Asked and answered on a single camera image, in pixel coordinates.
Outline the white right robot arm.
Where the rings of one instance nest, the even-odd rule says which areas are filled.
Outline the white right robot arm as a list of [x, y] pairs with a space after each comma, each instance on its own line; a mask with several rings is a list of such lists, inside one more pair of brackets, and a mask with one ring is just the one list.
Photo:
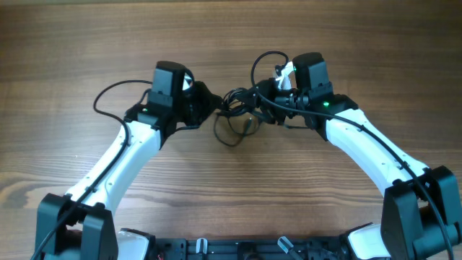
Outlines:
[[378, 131], [351, 98], [336, 94], [326, 62], [304, 53], [275, 67], [272, 78], [253, 82], [236, 98], [270, 124], [302, 116], [345, 152], [383, 196], [378, 224], [355, 228], [340, 240], [338, 259], [427, 259], [440, 252], [454, 258], [461, 243], [461, 200], [455, 175], [430, 168]]

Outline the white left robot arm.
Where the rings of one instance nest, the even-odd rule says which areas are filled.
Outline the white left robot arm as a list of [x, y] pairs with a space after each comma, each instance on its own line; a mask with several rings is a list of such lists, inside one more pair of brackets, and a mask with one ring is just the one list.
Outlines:
[[160, 61], [140, 101], [117, 117], [118, 136], [91, 171], [63, 196], [38, 207], [33, 259], [156, 259], [156, 238], [116, 231], [114, 215], [139, 171], [168, 137], [197, 129], [222, 99], [184, 65]]

